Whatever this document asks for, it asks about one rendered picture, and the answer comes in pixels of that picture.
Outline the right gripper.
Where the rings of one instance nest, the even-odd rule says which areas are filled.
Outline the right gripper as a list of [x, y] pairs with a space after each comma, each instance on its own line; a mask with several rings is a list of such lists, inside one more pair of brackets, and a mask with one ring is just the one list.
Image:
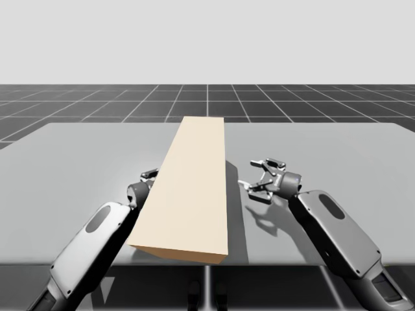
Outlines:
[[292, 172], [285, 172], [286, 163], [266, 158], [265, 160], [251, 160], [253, 167], [262, 168], [265, 172], [270, 173], [274, 181], [270, 184], [270, 191], [267, 192], [262, 186], [252, 187], [248, 182], [239, 180], [238, 184], [247, 192], [248, 197], [256, 202], [271, 204], [272, 193], [281, 198], [291, 198], [299, 192], [302, 187], [302, 176]]

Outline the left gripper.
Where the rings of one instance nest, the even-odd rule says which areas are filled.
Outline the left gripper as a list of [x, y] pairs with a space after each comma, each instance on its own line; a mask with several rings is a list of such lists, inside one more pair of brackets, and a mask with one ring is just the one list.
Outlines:
[[140, 182], [130, 184], [127, 188], [127, 198], [129, 207], [143, 207], [150, 190], [154, 184], [153, 180], [158, 175], [159, 169], [155, 168], [142, 172]]

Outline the tall board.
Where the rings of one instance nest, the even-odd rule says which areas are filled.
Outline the tall board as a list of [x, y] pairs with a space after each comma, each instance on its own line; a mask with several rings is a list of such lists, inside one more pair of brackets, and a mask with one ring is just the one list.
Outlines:
[[129, 246], [157, 257], [218, 264], [228, 256], [222, 117], [184, 117]]

